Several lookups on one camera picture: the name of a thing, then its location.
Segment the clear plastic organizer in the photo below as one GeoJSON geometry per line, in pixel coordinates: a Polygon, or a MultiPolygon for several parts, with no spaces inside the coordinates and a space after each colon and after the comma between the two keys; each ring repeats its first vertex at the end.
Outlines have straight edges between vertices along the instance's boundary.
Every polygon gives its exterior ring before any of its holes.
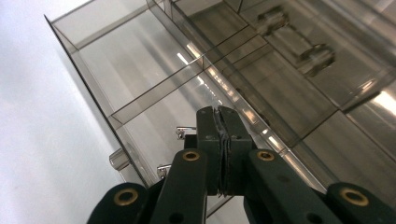
{"type": "Polygon", "coordinates": [[[351,182],[396,207],[391,16],[364,1],[97,0],[49,24],[147,187],[183,148],[177,126],[225,105],[312,188],[351,182]]]}

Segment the white surface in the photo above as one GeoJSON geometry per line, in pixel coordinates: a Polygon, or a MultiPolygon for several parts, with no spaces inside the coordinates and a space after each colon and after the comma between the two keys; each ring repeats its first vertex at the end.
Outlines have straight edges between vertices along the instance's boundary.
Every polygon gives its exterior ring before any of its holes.
{"type": "Polygon", "coordinates": [[[0,222],[84,223],[122,181],[117,142],[43,14],[83,0],[0,0],[0,222]]]}

